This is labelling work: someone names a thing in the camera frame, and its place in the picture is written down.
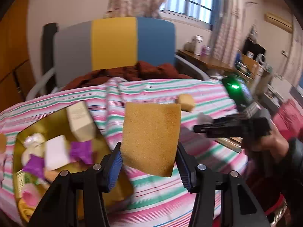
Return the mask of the person's right hand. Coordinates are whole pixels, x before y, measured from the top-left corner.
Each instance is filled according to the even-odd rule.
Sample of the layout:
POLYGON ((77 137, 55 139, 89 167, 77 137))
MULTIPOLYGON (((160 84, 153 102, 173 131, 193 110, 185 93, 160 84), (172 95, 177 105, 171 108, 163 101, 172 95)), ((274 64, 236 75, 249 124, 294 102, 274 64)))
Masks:
POLYGON ((243 138, 241 148, 248 154, 250 151, 260 152, 269 151, 275 162, 280 162, 288 153, 289 143, 281 135, 277 126, 271 122, 271 131, 267 136, 263 136, 258 140, 252 138, 243 138))

